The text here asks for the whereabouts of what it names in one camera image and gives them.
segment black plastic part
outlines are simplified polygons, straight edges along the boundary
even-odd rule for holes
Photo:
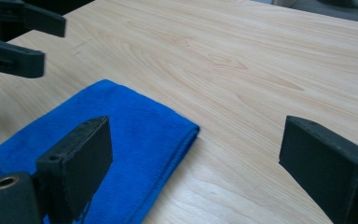
[[[287,117],[280,164],[334,223],[358,223],[358,146],[316,122]]]
[[[66,19],[43,8],[26,4],[24,23],[28,29],[65,37]]]
[[[54,192],[50,221],[81,215],[112,163],[111,146],[109,119],[101,117],[76,127],[36,161],[41,184]]]
[[[88,120],[68,133],[25,172],[0,177],[0,223],[72,223],[84,218],[112,163],[108,117]]]
[[[29,174],[20,172],[0,177],[0,223],[42,223]]]
[[[31,30],[65,36],[66,19],[63,16],[20,0],[0,0],[0,22],[2,21],[20,22]]]
[[[0,72],[18,77],[42,77],[45,71],[45,54],[0,41]]]

